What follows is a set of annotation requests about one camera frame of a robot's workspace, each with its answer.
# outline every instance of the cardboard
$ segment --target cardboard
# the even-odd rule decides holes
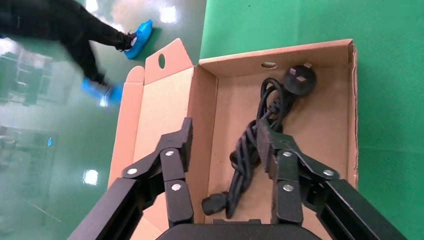
[[[159,66],[159,56],[165,66]],[[274,63],[272,68],[264,63]],[[290,66],[312,64],[317,86],[301,98],[284,120],[307,155],[334,168],[355,188],[358,174],[356,49],[351,39],[277,48],[202,59],[193,66],[180,39],[146,60],[144,72],[132,70],[119,113],[109,183],[129,163],[150,154],[162,134],[193,118],[193,144],[186,181],[195,223],[224,219],[223,212],[205,217],[202,199],[227,191],[234,173],[229,155],[256,117],[260,85],[267,77],[279,81]],[[271,218],[272,180],[262,167],[243,194],[231,221]],[[330,239],[315,213],[304,208],[303,226]],[[165,194],[144,211],[132,239],[156,239],[168,229]]]

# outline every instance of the hole in cardboard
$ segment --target hole in cardboard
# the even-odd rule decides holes
[[[266,62],[262,63],[261,66],[264,69],[276,69],[277,63],[266,61]]]
[[[165,68],[165,56],[163,54],[159,55],[159,67],[161,69]]]

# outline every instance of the person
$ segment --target person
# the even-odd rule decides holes
[[[59,41],[82,69],[83,89],[90,86],[100,95],[119,90],[99,71],[90,41],[113,46],[133,59],[148,41],[152,24],[148,20],[135,32],[123,33],[74,0],[0,0],[0,35]]]

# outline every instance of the shiny epoxy floor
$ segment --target shiny epoxy floor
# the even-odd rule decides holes
[[[175,38],[199,60],[206,0],[80,2],[123,32],[153,20],[135,60],[95,44],[111,81],[123,82]],[[98,107],[81,92],[82,77],[58,44],[0,39],[2,240],[64,240],[107,188],[119,106]]]

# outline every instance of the metal screw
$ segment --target metal screw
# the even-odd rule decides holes
[[[327,176],[333,176],[334,175],[334,172],[331,171],[331,170],[325,170],[324,171],[324,174],[327,175]]]
[[[284,189],[287,192],[291,192],[295,188],[292,185],[286,184],[286,185],[282,186],[282,189]]]
[[[178,191],[178,190],[180,190],[180,188],[181,188],[180,184],[174,184],[174,185],[171,186],[171,189],[174,190],[174,191]]]
[[[136,168],[131,168],[128,171],[126,171],[128,174],[135,174],[137,172]]]

